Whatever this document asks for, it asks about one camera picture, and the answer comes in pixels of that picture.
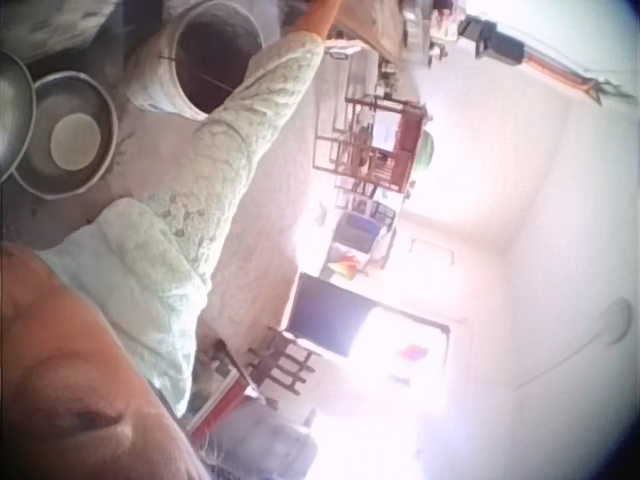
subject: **metal rack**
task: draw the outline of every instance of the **metal rack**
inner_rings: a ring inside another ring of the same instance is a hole
[[[344,128],[334,127],[330,135],[321,135],[316,130],[313,168],[404,193],[428,118],[426,108],[374,95],[345,98],[345,103]],[[374,146],[380,112],[399,115],[393,148]],[[318,154],[321,144],[325,144],[324,148],[328,146],[328,155]]]

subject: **white wall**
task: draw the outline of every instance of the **white wall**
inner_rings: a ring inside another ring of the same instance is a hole
[[[452,249],[455,265],[438,267],[403,258],[413,238]],[[422,429],[428,478],[502,478],[514,400],[511,314],[502,258],[406,215],[387,270],[354,287],[452,327],[445,395]]]
[[[506,260],[516,384],[595,332],[638,289],[638,123],[572,105],[553,166]],[[637,412],[638,335],[594,345],[518,392],[508,478],[585,478]]]
[[[506,33],[521,32],[529,45],[578,71],[609,78],[629,93],[638,93],[638,18],[630,7],[632,0],[467,0],[466,4],[470,13],[500,22]]]
[[[449,49],[447,62],[413,70],[435,152],[406,208],[501,252],[547,173],[569,100],[522,70]]]

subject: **woman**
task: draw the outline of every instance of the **woman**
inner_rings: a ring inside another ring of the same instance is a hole
[[[195,326],[231,219],[307,90],[340,3],[315,0],[256,56],[243,85],[195,133],[167,188],[115,202],[51,250],[3,246],[0,471],[206,476],[149,383],[184,413]]]

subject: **lace sleeve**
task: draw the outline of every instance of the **lace sleeve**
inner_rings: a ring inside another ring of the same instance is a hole
[[[171,183],[144,200],[167,224],[205,285],[211,285],[258,160],[297,107],[323,52],[320,37],[298,32],[256,55],[244,83],[194,134]]]

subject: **wooden chair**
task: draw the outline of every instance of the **wooden chair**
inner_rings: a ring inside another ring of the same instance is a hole
[[[251,369],[251,379],[257,386],[261,386],[265,381],[271,380],[288,392],[300,395],[300,391],[296,387],[298,384],[307,383],[303,374],[315,372],[309,362],[318,353],[301,345],[296,337],[286,331],[277,330],[273,327],[269,327],[269,331],[272,336],[264,348],[259,350],[249,349],[249,353],[256,358],[255,362],[247,365]],[[303,353],[303,358],[298,358],[287,351],[292,346]],[[282,360],[286,360],[294,367],[290,368],[282,365]],[[279,375],[274,376],[274,371],[278,371]],[[288,377],[288,382],[281,378],[283,376]]]

